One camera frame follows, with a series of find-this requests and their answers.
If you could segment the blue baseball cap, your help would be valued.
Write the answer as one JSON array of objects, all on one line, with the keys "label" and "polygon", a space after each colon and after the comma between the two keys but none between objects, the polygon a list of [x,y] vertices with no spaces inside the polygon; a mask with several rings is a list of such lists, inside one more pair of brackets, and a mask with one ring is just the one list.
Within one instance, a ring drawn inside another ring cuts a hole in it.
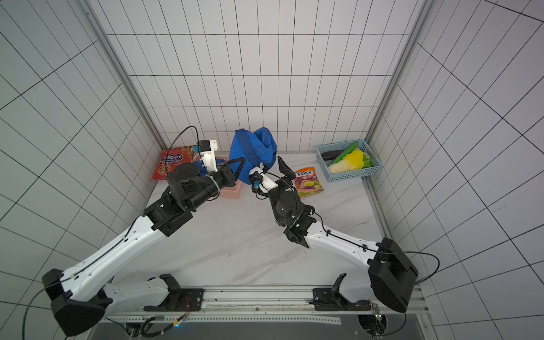
[{"label": "blue baseball cap", "polygon": [[250,185],[250,171],[261,164],[268,169],[272,168],[276,162],[277,150],[277,144],[268,128],[259,128],[254,133],[239,129],[235,131],[229,159],[245,158],[246,161],[238,179],[242,183]]}]

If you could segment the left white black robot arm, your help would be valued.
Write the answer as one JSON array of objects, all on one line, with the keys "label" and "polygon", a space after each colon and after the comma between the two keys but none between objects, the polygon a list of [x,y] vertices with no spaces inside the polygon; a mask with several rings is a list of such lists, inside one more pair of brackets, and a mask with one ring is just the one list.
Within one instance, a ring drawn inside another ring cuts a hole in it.
[{"label": "left white black robot arm", "polygon": [[196,164],[181,164],[167,175],[168,186],[161,197],[125,232],[77,265],[47,272],[43,285],[62,331],[74,337],[111,314],[140,307],[175,311],[189,305],[171,274],[123,285],[109,281],[141,253],[178,231],[202,204],[218,197],[221,189],[234,187],[244,165],[241,157],[201,176]]}]

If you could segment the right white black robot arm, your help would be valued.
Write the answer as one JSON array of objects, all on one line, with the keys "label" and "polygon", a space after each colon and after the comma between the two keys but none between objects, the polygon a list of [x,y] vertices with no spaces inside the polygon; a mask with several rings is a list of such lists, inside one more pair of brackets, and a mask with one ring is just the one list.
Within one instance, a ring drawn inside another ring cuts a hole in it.
[{"label": "right white black robot arm", "polygon": [[377,300],[397,313],[406,313],[419,272],[396,242],[383,238],[371,242],[327,227],[311,205],[304,204],[293,188],[296,174],[282,159],[280,176],[266,167],[249,173],[252,191],[269,199],[276,223],[290,242],[318,249],[352,263],[363,273],[342,273],[330,288],[316,288],[316,310],[372,310]]}]

